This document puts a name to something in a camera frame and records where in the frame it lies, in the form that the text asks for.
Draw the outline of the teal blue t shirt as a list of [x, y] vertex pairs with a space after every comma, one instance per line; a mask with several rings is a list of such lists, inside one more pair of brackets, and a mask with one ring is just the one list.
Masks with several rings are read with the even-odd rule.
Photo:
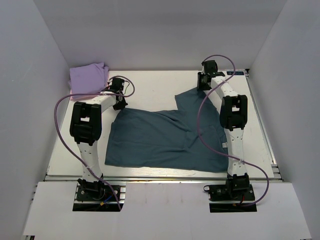
[[193, 88], [175, 96], [176, 110], [121, 110], [111, 124], [105, 165], [226, 172], [226, 134], [205, 96]]

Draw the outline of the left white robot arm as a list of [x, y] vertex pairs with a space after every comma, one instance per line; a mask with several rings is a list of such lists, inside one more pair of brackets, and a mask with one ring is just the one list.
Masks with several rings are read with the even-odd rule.
[[97, 182], [103, 177], [98, 157], [102, 113], [109, 108], [123, 110], [128, 105], [123, 95], [125, 82], [122, 77], [112, 77], [110, 86], [100, 95], [77, 101], [73, 105], [69, 131], [84, 162], [82, 179], [86, 182]]

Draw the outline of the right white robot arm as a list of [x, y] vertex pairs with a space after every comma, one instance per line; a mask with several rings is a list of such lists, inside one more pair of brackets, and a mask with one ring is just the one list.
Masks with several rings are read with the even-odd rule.
[[201, 65], [202, 70], [197, 74], [197, 90], [216, 91], [221, 99], [219, 122], [226, 135], [228, 153], [217, 153], [228, 157], [227, 178], [246, 178], [243, 135], [248, 122], [248, 98], [238, 94], [228, 83], [235, 71], [226, 76], [218, 70], [216, 61], [209, 57]]

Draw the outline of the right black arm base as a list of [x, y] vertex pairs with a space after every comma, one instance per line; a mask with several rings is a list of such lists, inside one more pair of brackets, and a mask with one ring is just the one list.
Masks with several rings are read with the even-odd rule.
[[249, 175], [228, 176], [225, 184], [205, 185], [203, 191], [209, 195], [211, 213], [253, 213], [257, 211], [253, 186]]

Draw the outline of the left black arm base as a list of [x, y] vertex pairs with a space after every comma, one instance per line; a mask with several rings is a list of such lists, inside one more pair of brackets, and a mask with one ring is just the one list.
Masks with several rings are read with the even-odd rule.
[[118, 202], [122, 208], [126, 187], [124, 185], [111, 187], [113, 190], [101, 181], [89, 182], [79, 178], [72, 210], [74, 212], [120, 212]]

